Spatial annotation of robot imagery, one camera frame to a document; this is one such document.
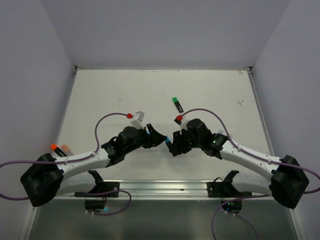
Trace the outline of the peach translucent pen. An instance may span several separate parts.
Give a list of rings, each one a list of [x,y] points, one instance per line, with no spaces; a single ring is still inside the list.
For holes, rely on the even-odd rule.
[[[63,144],[61,146],[61,149],[67,156],[73,156],[74,155],[74,153],[71,151],[71,149],[66,144]]]

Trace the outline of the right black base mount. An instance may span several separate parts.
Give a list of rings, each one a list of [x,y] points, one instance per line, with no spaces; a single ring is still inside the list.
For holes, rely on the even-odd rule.
[[[252,196],[252,192],[238,191],[232,186],[235,176],[239,174],[238,170],[230,171],[225,178],[217,177],[213,181],[206,183],[207,195],[209,198],[242,198]],[[237,215],[242,209],[242,201],[233,201],[224,205],[222,208],[232,214]]]

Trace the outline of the green-capped black highlighter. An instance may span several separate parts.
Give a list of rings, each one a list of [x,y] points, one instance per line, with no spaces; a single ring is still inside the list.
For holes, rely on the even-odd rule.
[[[175,107],[177,108],[178,112],[179,112],[179,113],[183,113],[184,110],[183,110],[182,105],[180,104],[178,98],[177,98],[177,97],[173,97],[173,98],[172,98],[172,101],[173,101]]]

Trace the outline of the blue-capped black highlighter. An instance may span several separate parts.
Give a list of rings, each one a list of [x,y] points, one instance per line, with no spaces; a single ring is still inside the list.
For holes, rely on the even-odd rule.
[[[165,139],[164,142],[165,142],[166,144],[171,142],[168,136],[166,136],[166,139]]]

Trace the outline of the aluminium front rail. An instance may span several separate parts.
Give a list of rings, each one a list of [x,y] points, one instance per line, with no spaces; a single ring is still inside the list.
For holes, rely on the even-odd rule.
[[[208,196],[206,180],[104,180],[119,182],[120,190],[131,192],[133,195],[178,195],[178,196]],[[233,178],[232,186],[239,192],[252,192],[272,196],[271,183],[259,177],[237,175]],[[90,191],[94,187],[94,179],[90,175],[72,177],[62,182],[58,187],[49,188],[41,196],[48,197],[45,203],[61,195],[74,195],[80,191]]]

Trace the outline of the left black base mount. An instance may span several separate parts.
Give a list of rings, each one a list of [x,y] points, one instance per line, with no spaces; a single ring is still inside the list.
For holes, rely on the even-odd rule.
[[[89,194],[101,194],[104,192],[110,192],[120,189],[120,183],[118,181],[104,181],[103,178],[96,170],[90,170],[87,172],[94,179],[93,188],[90,191],[78,191],[75,193],[77,198],[88,198]],[[107,203],[107,197],[117,198],[119,196],[118,192],[112,192],[105,195],[99,195],[98,200],[85,200],[84,207],[88,212],[102,214],[105,209],[105,204]]]

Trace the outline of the orange-capped black highlighter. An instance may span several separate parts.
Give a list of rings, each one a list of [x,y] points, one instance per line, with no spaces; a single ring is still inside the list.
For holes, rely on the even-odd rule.
[[[66,157],[67,155],[56,145],[51,144],[50,148],[53,150],[54,153],[56,153],[59,157]]]

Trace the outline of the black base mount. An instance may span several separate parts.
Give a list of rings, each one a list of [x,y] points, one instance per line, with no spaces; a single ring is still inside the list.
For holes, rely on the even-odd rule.
[[[235,176],[239,174],[238,170],[230,171],[225,178],[217,177],[213,181],[206,183],[207,195],[209,198],[242,198],[252,196],[252,192],[238,191],[232,186]],[[232,214],[237,215],[242,209],[242,201],[233,201],[224,205],[222,208]]]
[[[90,191],[78,191],[75,193],[77,198],[88,198],[89,194],[101,194],[104,192],[110,192],[120,189],[120,183],[118,181],[104,181],[103,178],[96,170],[90,170],[87,172],[94,179],[93,188]],[[105,204],[107,203],[107,197],[117,198],[119,196],[118,192],[112,192],[105,195],[99,195],[98,200],[85,200],[84,207],[88,212],[102,214],[105,209]]]

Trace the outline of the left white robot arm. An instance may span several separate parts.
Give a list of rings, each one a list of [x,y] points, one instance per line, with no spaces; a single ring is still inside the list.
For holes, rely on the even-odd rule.
[[[67,179],[95,169],[114,166],[139,148],[150,149],[162,144],[167,137],[149,123],[137,129],[127,126],[117,136],[93,151],[54,158],[43,154],[21,176],[20,182],[33,207],[50,202]]]

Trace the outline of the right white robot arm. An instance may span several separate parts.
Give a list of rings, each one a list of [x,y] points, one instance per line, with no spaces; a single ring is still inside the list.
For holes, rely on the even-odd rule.
[[[224,134],[212,133],[198,118],[181,125],[180,130],[173,133],[173,140],[167,139],[165,144],[174,157],[200,149],[209,157],[238,164],[255,173],[231,170],[222,181],[208,182],[211,198],[249,197],[257,193],[271,196],[282,206],[294,209],[310,183],[294,157],[264,155],[233,143]]]

